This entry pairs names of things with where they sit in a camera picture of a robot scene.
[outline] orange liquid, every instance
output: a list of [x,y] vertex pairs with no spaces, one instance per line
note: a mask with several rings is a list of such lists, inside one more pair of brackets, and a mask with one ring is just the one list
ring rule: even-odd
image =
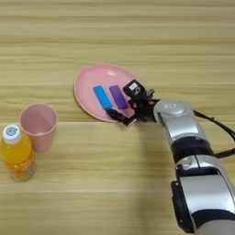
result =
[[2,140],[1,153],[15,180],[27,180],[34,174],[32,143],[26,133],[21,132],[21,140],[16,144],[7,144]]

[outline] pink plate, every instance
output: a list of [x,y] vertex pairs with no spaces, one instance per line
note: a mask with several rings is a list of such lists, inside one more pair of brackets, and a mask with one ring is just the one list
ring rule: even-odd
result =
[[113,108],[127,117],[134,114],[131,107],[119,110],[112,95],[109,92],[111,85],[119,85],[120,89],[135,79],[135,76],[128,71],[114,65],[94,65],[84,69],[77,77],[74,83],[74,93],[76,100],[80,106],[91,116],[103,121],[115,122],[106,111],[100,106],[98,99],[95,96],[93,87],[103,85],[106,93],[113,104]]

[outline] pink cup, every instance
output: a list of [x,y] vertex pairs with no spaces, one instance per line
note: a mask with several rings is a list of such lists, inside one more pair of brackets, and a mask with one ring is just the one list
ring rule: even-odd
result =
[[34,151],[39,153],[50,149],[57,122],[56,111],[45,104],[29,106],[20,115],[21,128],[31,137]]

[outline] wood grain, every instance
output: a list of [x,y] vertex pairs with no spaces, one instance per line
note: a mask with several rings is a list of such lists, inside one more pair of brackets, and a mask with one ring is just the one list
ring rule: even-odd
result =
[[[188,101],[235,129],[233,0],[0,0],[0,131],[33,103],[53,105],[53,148],[16,184],[0,163],[0,233],[183,234],[164,130],[89,117],[73,81],[93,63],[134,73],[156,97]],[[231,139],[201,120],[215,151]],[[235,184],[235,160],[223,161]]]

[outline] bottle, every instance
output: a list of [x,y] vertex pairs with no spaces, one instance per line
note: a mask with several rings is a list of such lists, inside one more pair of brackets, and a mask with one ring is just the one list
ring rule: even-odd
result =
[[29,136],[17,125],[4,128],[1,142],[2,158],[16,181],[26,181],[35,172],[34,153]]

